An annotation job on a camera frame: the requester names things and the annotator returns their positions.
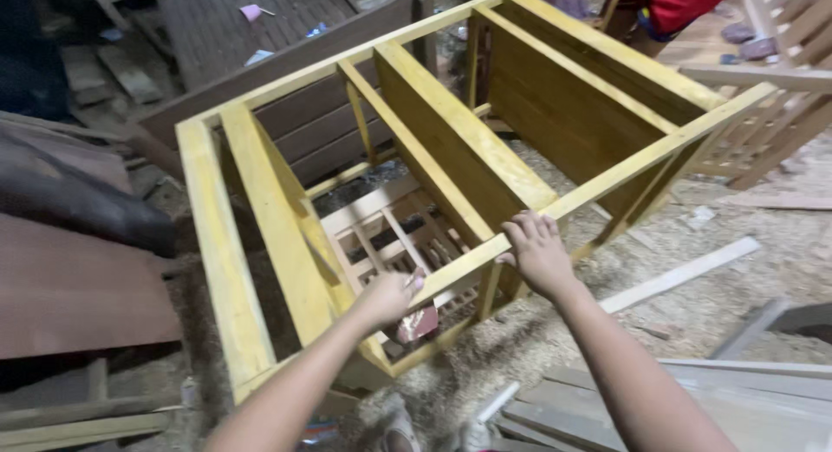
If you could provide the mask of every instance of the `wooden slat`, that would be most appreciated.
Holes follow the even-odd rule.
[[[725,102],[705,86],[593,30],[544,0],[506,0],[495,10],[674,124],[686,124]]]
[[[419,178],[419,183],[428,189],[432,199],[437,202],[439,209],[451,220],[458,232],[472,243],[479,243],[493,236],[494,233],[465,195],[381,96],[351,65],[341,64],[340,69],[348,75],[361,96],[373,106],[379,117],[393,131],[396,148],[401,152],[410,171]]]
[[[609,313],[615,313],[638,304],[646,298],[656,296],[664,291],[675,288],[682,283],[700,276],[707,271],[722,266],[743,255],[760,248],[760,244],[752,237],[744,237],[739,241],[704,255],[696,260],[677,267],[667,273],[646,281],[638,286],[627,289],[617,295],[601,301],[601,307]]]
[[[0,433],[0,448],[6,452],[61,449],[120,437],[153,434],[167,429],[169,422],[167,415],[154,413],[7,431]]]
[[[559,219],[576,211],[587,203],[593,202],[598,197],[614,190],[641,171],[655,165],[672,152],[704,137],[722,123],[741,116],[776,91],[777,88],[774,85],[767,83],[755,86],[723,106],[681,127],[676,133],[653,143],[628,159],[624,159],[621,163],[561,197],[542,210],[542,213]],[[418,306],[424,300],[434,297],[451,286],[457,279],[482,268],[510,248],[511,246],[504,234],[498,234],[491,240],[480,244],[468,254],[442,267],[442,269],[425,279],[425,287],[413,298],[411,307]]]
[[[234,389],[276,363],[254,283],[234,223],[211,132],[198,120],[176,126],[188,198],[222,351]],[[243,401],[235,393],[234,401]]]
[[[736,359],[744,348],[752,343],[760,333],[764,332],[788,307],[789,298],[785,296],[769,299],[765,306],[757,309],[754,315],[750,316],[739,329],[731,333],[721,345],[716,347],[708,355],[708,359]]]
[[[521,210],[540,210],[556,200],[543,180],[401,46],[377,46],[375,60],[390,107],[493,230]]]
[[[307,346],[333,319],[328,288],[298,224],[308,213],[301,202],[306,191],[248,109],[229,106],[222,120],[298,338]]]

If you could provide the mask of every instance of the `scrap wood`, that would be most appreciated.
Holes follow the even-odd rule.
[[[675,288],[688,280],[703,275],[716,267],[723,266],[743,255],[750,254],[759,248],[760,243],[753,237],[745,236],[711,254],[704,255],[681,267],[670,270],[664,275],[645,281],[615,296],[610,296],[600,302],[601,307],[610,314],[633,307],[650,297]]]
[[[738,330],[708,355],[708,359],[736,359],[743,349],[754,341],[757,335],[764,332],[787,308],[789,308],[788,297],[779,296],[769,299],[765,306],[758,308]]]
[[[810,197],[801,194],[751,195],[737,194],[717,200],[724,205],[756,206],[775,210],[832,210],[832,197]]]

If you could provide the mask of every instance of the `white wooden plank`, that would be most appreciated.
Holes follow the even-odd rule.
[[[685,265],[668,271],[662,276],[656,277],[652,280],[646,281],[639,286],[635,286],[626,291],[622,291],[615,296],[610,296],[601,301],[601,307],[608,313],[613,314],[618,311],[633,307],[646,299],[659,295],[664,291],[675,288],[688,280],[692,280],[716,267],[738,259],[743,255],[749,254],[760,248],[753,237],[746,236],[732,244],[704,255],[696,260],[686,263]]]

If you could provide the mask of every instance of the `pink object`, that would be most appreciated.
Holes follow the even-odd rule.
[[[255,21],[263,12],[263,10],[260,10],[260,7],[257,7],[254,4],[246,5],[245,7],[240,7],[240,11],[243,12],[245,19],[248,20],[250,23],[252,21]]]

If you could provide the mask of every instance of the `forearm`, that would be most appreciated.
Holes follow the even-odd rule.
[[[249,397],[209,438],[211,452],[295,450],[315,407],[364,339],[367,324],[354,311],[329,327],[296,359]]]
[[[572,331],[629,450],[736,451],[692,397],[578,280],[550,300]]]

